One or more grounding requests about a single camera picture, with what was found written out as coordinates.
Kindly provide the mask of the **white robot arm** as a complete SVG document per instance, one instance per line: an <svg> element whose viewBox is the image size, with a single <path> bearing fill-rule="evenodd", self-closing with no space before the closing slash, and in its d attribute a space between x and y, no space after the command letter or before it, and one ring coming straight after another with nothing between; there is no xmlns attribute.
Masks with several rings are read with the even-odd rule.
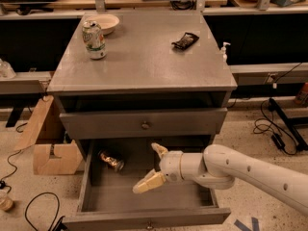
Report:
<svg viewBox="0 0 308 231"><path fill-rule="evenodd" d="M200 153L169 151L154 142L159 168L150 170L134 187L145 193L164 185L194 181L198 185L226 190L239 178L281 202L308 215L308 175L251 158L234 149L211 144Z"/></svg>

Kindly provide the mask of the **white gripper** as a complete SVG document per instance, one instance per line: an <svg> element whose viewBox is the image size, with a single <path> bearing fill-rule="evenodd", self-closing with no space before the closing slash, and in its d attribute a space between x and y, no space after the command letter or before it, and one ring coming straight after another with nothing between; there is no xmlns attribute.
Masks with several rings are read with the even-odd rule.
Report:
<svg viewBox="0 0 308 231"><path fill-rule="evenodd" d="M152 149L161 159L159 167L161 171L150 170L134 187L133 193L145 193L164 185L168 182L181 182L181 158L182 151L169 151L156 142L151 143Z"/></svg>

